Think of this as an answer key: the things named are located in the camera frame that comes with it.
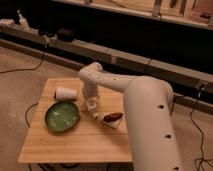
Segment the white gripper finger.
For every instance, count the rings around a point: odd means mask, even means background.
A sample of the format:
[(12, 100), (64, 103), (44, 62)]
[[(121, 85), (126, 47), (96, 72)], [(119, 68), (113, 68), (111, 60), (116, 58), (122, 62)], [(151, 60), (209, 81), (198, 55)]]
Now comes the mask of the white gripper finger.
[(83, 108), (87, 109), (87, 105), (86, 105), (86, 102), (84, 100), (82, 101), (82, 106), (83, 106)]
[(90, 111), (92, 112), (96, 112), (98, 108), (97, 103), (92, 103), (92, 105), (90, 106)]

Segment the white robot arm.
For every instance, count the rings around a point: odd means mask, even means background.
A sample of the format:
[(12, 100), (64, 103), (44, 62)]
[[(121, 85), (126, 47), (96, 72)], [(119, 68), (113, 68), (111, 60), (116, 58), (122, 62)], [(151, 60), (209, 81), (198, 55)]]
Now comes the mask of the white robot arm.
[(134, 171), (184, 171), (170, 117), (171, 85), (151, 76), (104, 73), (97, 63), (82, 68), (83, 97), (98, 95), (97, 86), (123, 94)]

